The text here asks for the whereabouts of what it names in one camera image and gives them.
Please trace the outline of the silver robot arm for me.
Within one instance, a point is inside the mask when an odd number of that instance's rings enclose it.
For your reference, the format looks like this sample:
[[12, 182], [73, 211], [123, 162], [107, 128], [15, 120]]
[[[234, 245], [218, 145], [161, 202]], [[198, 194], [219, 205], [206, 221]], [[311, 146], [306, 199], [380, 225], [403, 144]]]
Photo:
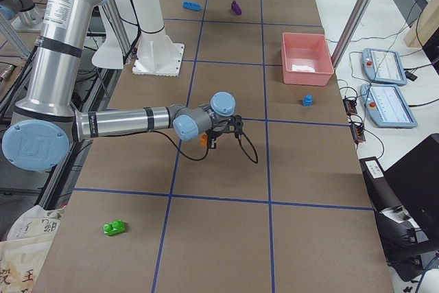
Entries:
[[98, 137], [123, 137], [172, 128], [179, 139], [202, 133], [217, 137], [237, 132], [235, 98], [214, 94], [197, 108], [175, 104], [136, 110], [82, 113], [73, 107], [74, 88], [90, 89], [99, 72], [80, 73], [79, 65], [94, 7], [103, 0], [48, 0], [24, 99], [15, 104], [10, 127], [1, 140], [4, 157], [14, 166], [45, 171], [59, 164], [71, 144]]
[[35, 7], [33, 0], [1, 0], [1, 14], [9, 21], [19, 13], [29, 12]]

